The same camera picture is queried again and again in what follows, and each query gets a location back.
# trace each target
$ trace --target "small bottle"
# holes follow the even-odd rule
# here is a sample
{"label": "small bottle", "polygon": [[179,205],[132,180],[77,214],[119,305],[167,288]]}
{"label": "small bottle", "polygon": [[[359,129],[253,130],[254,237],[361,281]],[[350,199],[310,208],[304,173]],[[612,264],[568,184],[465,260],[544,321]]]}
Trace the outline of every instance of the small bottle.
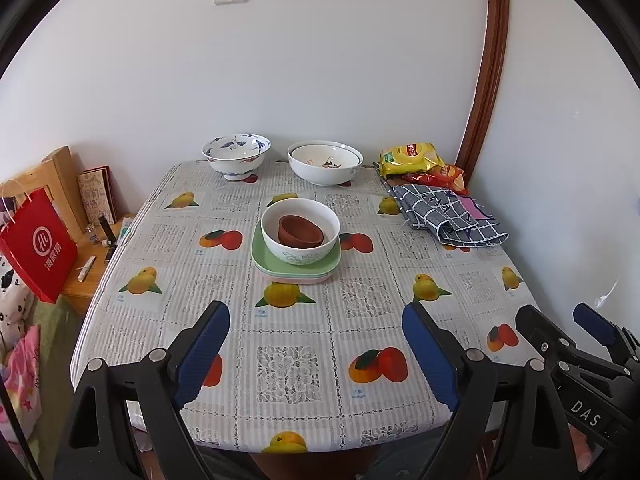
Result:
{"label": "small bottle", "polygon": [[93,245],[100,245],[100,240],[98,239],[98,235],[95,232],[95,227],[93,224],[89,224],[84,230],[89,233],[89,241]]}

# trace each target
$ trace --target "gray pants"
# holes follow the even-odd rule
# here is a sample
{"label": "gray pants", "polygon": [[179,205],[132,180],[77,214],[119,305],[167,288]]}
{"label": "gray pants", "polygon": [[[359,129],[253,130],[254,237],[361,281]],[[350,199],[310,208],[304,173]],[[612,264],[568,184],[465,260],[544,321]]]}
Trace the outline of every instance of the gray pants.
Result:
{"label": "gray pants", "polygon": [[[444,427],[383,444],[362,480],[414,480],[433,454]],[[216,480],[269,480],[249,454],[199,447]]]}

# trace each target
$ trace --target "small brown clay bowl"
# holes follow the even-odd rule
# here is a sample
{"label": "small brown clay bowl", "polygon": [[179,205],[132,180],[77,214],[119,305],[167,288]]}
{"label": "small brown clay bowl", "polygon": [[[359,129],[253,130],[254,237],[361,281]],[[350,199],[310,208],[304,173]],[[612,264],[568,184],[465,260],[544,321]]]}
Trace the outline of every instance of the small brown clay bowl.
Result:
{"label": "small brown clay bowl", "polygon": [[323,240],[322,229],[302,216],[284,215],[278,221],[278,241],[287,247],[313,249]]}

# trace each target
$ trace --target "green bed sheet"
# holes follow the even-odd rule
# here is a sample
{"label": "green bed sheet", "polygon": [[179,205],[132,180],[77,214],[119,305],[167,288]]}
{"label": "green bed sheet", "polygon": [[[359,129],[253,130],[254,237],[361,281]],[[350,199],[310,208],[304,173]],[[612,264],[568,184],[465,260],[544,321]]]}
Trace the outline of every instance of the green bed sheet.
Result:
{"label": "green bed sheet", "polygon": [[44,478],[52,477],[53,462],[73,397],[69,363],[82,318],[60,296],[56,304],[36,301],[27,325],[40,325],[40,402],[42,414],[29,446]]}

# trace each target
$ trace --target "white bowl with nested bowl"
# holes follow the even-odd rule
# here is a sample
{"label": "white bowl with nested bowl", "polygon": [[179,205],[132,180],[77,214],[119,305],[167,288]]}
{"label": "white bowl with nested bowl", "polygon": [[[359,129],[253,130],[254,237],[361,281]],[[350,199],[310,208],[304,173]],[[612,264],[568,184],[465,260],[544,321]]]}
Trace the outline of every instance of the white bowl with nested bowl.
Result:
{"label": "white bowl with nested bowl", "polygon": [[[287,247],[278,241],[278,222],[286,215],[302,216],[322,231],[322,244],[311,249]],[[271,204],[260,219],[262,237],[276,258],[293,265],[308,265],[322,260],[335,245],[340,233],[340,220],[327,206],[308,198],[287,198]]]}
{"label": "white bowl with nested bowl", "polygon": [[255,134],[216,137],[202,147],[202,154],[227,180],[242,180],[264,162],[271,141]]}
{"label": "white bowl with nested bowl", "polygon": [[316,186],[336,186],[351,180],[362,165],[362,154],[341,142],[306,140],[289,146],[289,165],[300,178]]}

